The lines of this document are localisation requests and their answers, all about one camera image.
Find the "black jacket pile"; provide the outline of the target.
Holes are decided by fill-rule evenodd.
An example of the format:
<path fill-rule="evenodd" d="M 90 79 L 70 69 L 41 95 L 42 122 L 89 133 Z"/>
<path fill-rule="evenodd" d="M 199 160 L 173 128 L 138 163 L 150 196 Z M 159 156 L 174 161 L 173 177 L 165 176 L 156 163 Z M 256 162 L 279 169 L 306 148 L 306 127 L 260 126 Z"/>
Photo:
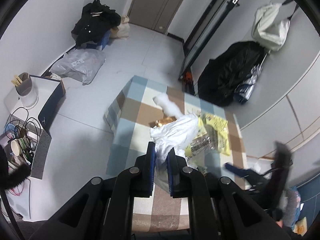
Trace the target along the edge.
<path fill-rule="evenodd" d="M 71 31 L 75 36 L 75 46 L 87 42 L 98 43 L 105 33 L 121 24 L 121 16 L 100 0 L 93 0 L 82 9 L 81 18 Z"/>

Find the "white foam packing piece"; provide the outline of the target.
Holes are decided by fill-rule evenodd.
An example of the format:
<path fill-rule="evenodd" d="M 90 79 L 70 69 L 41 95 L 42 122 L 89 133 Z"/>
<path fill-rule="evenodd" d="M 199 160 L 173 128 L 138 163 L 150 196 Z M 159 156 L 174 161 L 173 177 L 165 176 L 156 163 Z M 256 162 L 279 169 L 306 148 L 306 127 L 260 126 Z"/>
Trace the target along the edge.
<path fill-rule="evenodd" d="M 172 102 L 166 93 L 161 93 L 153 98 L 154 103 L 161 107 L 163 113 L 168 117 L 175 117 L 176 119 L 183 116 L 176 103 Z"/>

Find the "grey brown door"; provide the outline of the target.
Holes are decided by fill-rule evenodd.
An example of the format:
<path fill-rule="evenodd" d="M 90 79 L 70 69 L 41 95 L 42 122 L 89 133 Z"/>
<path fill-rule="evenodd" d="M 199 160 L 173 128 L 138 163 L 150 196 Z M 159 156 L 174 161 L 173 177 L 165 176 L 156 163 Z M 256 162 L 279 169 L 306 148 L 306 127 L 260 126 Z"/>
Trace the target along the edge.
<path fill-rule="evenodd" d="M 132 0 L 130 23 L 166 33 L 183 0 Z"/>

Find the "orange black tool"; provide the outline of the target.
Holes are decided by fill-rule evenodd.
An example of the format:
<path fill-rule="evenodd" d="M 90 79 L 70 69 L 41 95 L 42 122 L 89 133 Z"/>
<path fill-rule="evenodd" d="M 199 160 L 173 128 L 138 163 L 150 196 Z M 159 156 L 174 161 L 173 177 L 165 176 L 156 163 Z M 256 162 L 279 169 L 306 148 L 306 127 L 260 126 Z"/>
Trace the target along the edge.
<path fill-rule="evenodd" d="M 195 95 L 194 81 L 190 70 L 183 74 L 182 83 L 185 93 Z"/>

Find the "black hanging coat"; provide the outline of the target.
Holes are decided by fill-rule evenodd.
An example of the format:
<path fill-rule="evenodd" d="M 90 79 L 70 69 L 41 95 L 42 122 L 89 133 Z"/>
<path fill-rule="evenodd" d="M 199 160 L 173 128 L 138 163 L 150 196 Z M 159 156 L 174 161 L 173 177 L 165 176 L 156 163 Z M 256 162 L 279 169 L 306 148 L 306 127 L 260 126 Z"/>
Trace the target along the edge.
<path fill-rule="evenodd" d="M 264 53 L 265 48 L 259 43 L 242 41 L 210 59 L 197 81 L 199 98 L 220 107 L 230 105 L 236 88 L 248 79 Z"/>

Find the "white hanging bag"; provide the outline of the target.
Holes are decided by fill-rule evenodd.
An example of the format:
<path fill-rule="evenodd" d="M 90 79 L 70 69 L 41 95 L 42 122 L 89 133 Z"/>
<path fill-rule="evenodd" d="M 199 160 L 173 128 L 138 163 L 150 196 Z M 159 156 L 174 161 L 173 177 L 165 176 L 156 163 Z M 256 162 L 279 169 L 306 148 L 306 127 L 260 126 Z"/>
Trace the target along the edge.
<path fill-rule="evenodd" d="M 251 37 L 271 51 L 279 51 L 283 47 L 289 32 L 288 18 L 275 22 L 281 7 L 281 3 L 269 3 L 259 7 L 254 15 Z"/>

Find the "large yellow bread wrapper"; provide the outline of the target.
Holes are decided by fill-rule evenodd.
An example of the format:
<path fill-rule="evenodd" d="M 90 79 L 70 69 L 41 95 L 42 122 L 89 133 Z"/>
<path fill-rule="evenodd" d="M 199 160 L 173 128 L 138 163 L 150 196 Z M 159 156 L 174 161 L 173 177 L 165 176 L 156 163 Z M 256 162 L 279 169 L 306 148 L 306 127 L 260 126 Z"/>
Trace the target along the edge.
<path fill-rule="evenodd" d="M 207 155 L 215 150 L 226 156 L 231 155 L 228 121 L 217 115 L 204 113 L 199 117 L 198 133 L 184 149 L 187 158 Z"/>

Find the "white sliding wardrobe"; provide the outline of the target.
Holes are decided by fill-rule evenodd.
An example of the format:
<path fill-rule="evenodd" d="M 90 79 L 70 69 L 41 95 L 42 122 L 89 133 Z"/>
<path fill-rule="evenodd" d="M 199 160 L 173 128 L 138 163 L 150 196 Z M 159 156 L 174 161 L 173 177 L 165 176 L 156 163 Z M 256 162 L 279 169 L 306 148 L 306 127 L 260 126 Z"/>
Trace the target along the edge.
<path fill-rule="evenodd" d="M 248 103 L 232 105 L 246 154 L 271 158 L 275 141 L 297 150 L 319 134 L 319 56 L 297 82 L 271 106 L 257 114 Z"/>

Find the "white navy cardboard box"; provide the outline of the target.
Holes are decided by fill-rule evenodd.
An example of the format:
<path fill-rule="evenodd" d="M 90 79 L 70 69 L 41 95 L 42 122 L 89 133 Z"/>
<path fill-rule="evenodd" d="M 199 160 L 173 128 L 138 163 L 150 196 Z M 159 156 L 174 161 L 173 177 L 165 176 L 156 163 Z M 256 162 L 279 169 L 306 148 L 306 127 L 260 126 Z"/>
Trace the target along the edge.
<path fill-rule="evenodd" d="M 42 129 L 49 131 L 57 105 L 65 95 L 63 82 L 35 75 L 30 78 L 30 94 L 19 96 L 13 88 L 5 97 L 4 104 L 13 116 L 21 120 L 35 118 Z"/>

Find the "black framed glass door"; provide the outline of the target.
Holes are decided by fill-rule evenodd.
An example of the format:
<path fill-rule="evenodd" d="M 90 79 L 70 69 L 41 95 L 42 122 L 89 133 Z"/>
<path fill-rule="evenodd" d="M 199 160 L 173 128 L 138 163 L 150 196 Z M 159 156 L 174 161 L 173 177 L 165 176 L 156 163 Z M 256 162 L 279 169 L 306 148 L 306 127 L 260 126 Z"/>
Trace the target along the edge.
<path fill-rule="evenodd" d="M 185 58 L 178 76 L 183 79 L 227 15 L 238 7 L 239 0 L 212 0 L 183 45 Z"/>

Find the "grey plastic mailer bag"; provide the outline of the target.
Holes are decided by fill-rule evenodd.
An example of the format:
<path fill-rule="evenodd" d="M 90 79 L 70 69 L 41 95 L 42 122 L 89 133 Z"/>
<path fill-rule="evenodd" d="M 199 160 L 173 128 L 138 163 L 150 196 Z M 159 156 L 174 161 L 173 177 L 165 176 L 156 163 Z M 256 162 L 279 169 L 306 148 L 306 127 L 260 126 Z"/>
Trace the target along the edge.
<path fill-rule="evenodd" d="M 50 72 L 60 77 L 71 77 L 89 85 L 105 63 L 106 54 L 96 49 L 73 49 L 57 60 Z"/>

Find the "silver folded umbrella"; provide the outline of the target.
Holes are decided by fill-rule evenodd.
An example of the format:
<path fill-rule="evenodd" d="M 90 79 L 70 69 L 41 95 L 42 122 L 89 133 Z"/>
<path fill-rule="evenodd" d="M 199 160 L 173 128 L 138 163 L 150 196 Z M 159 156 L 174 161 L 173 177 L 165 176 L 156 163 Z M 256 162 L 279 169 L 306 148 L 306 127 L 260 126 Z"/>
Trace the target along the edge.
<path fill-rule="evenodd" d="M 257 64 L 251 70 L 251 76 L 242 82 L 234 91 L 234 100 L 240 104 L 245 104 L 251 97 L 255 85 L 259 79 L 262 72 L 262 64 Z"/>

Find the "brown gold snack wrapper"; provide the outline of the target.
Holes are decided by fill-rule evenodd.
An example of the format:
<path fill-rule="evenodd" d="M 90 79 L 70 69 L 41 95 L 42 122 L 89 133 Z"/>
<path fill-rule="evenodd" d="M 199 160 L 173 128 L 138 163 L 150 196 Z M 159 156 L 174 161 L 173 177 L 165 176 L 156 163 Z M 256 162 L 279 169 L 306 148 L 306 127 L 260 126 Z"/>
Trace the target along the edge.
<path fill-rule="evenodd" d="M 163 119 L 160 120 L 156 120 L 156 121 L 152 121 L 149 123 L 150 127 L 162 127 L 163 125 L 175 122 L 176 118 L 174 116 L 169 116 L 169 117 L 165 117 Z"/>

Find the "paper cup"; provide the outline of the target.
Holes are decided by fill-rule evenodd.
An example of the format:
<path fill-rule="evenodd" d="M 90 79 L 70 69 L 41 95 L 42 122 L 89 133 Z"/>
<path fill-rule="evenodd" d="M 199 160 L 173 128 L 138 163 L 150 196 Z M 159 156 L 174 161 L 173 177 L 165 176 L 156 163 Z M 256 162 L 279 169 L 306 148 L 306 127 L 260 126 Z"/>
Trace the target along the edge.
<path fill-rule="evenodd" d="M 10 143 L 11 150 L 15 156 L 19 156 L 27 148 L 23 138 L 14 139 Z"/>

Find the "white plastic bag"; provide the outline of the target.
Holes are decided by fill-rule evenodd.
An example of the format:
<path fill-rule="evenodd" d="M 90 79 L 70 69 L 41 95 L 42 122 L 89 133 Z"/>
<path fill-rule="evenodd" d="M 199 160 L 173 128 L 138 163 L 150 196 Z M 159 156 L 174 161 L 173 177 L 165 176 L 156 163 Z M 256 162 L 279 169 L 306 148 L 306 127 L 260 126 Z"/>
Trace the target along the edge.
<path fill-rule="evenodd" d="M 199 117 L 191 113 L 161 127 L 150 128 L 150 137 L 155 143 L 157 168 L 164 164 L 172 149 L 184 150 L 192 142 L 198 133 L 198 124 Z"/>

